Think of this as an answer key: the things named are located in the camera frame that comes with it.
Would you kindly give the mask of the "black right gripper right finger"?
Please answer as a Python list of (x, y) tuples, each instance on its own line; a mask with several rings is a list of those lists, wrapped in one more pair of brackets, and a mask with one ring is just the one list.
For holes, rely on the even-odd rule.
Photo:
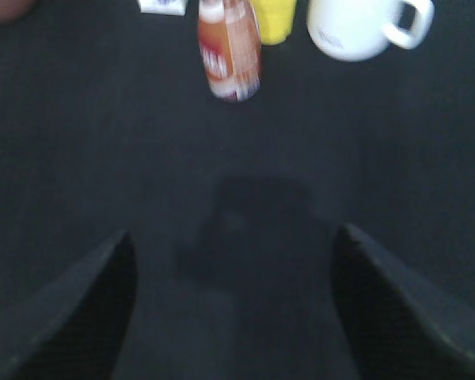
[(357, 226), (332, 244), (332, 298), (363, 379), (475, 379), (475, 309)]

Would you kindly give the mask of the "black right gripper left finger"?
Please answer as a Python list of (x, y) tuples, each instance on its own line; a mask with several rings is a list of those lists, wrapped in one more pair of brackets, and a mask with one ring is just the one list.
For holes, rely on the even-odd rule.
[(129, 233), (0, 313), (0, 379), (110, 379), (137, 294)]

